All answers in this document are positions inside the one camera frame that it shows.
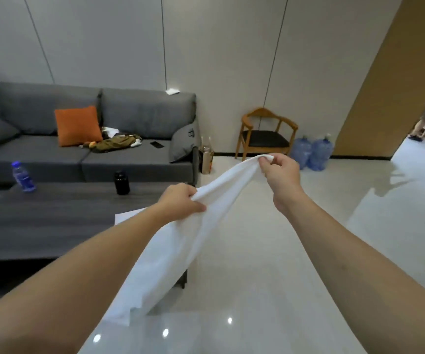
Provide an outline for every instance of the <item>pile of clothes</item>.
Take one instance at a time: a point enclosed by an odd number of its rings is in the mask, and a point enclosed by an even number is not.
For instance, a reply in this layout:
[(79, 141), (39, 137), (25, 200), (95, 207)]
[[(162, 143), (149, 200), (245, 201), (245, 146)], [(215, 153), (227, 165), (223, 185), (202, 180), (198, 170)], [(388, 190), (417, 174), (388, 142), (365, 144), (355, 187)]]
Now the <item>pile of clothes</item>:
[(103, 140), (101, 142), (86, 142), (81, 148), (90, 148), (95, 153), (107, 153), (109, 151), (125, 148), (135, 148), (142, 145), (142, 138), (137, 134), (123, 134), (119, 129), (103, 126), (101, 128)]

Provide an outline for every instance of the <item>tile floor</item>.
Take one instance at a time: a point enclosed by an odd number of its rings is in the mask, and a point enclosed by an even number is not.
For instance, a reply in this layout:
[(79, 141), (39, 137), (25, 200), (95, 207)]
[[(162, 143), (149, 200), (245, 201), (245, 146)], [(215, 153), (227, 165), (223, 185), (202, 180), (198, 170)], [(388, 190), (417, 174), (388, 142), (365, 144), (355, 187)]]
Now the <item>tile floor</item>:
[[(236, 164), (215, 158), (206, 184)], [(425, 286), (425, 142), (393, 161), (331, 160), (305, 170), (308, 194)], [(130, 327), (101, 322), (80, 353), (364, 353), (295, 232), (251, 181), (189, 269)]]

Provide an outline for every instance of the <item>person's shoe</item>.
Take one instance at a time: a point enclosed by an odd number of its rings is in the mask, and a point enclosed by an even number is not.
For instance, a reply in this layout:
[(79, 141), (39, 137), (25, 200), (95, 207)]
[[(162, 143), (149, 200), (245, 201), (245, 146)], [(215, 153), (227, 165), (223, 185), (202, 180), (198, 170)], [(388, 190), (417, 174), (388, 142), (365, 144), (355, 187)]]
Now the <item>person's shoe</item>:
[(422, 141), (422, 138), (420, 136), (417, 136), (417, 135), (410, 135), (410, 136), (408, 136), (408, 138), (411, 139), (411, 140), (415, 140), (416, 142)]

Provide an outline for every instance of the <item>chair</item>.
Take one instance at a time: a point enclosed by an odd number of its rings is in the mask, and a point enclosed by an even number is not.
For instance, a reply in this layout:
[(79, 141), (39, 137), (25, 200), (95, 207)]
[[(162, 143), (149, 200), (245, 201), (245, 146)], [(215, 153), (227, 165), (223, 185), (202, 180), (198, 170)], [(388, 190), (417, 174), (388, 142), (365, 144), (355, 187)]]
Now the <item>chair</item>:
[[(278, 119), (278, 126), (274, 132), (270, 130), (253, 130), (253, 125), (250, 123), (250, 117), (262, 117)], [(281, 123), (285, 122), (293, 129), (293, 134), (289, 142), (278, 133)], [(288, 154), (293, 146), (294, 136), (298, 126), (291, 120), (277, 116), (266, 108), (258, 108), (251, 113), (245, 114), (242, 117), (242, 127), (240, 128), (239, 140), (237, 149), (235, 150), (235, 159), (239, 154), (240, 144), (244, 147), (244, 156), (242, 161), (247, 158), (247, 153), (284, 153)]]

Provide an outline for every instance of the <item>person's left hand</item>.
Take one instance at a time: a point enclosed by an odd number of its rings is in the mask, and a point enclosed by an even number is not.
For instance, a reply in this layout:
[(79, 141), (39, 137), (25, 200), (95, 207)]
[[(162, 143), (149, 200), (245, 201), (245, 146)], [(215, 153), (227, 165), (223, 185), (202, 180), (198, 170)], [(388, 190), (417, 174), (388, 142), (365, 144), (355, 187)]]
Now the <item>person's left hand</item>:
[(206, 211), (205, 205), (191, 200), (196, 192), (191, 185), (170, 185), (155, 206), (167, 222), (183, 220), (194, 213)]

